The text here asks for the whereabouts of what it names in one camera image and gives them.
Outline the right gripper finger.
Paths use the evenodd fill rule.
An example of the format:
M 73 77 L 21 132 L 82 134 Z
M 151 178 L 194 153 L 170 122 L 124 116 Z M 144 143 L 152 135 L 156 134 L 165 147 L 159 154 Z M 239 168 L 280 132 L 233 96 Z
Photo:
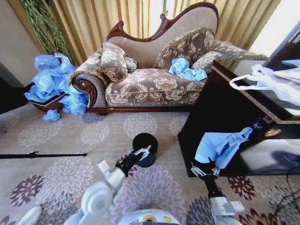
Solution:
M 219 168 L 217 168 L 215 161 L 213 161 L 210 157 L 208 159 L 209 159 L 209 164 L 211 166 L 212 175 L 214 177 L 218 177 L 221 170 Z
M 196 177 L 198 177 L 198 178 L 200 178 L 200 179 L 202 179 L 203 177 L 205 177 L 205 172 L 203 172 L 200 168 L 198 168 L 197 166 L 195 166 L 193 163 L 191 163 L 191 171 L 192 171 L 192 173 L 196 176 Z

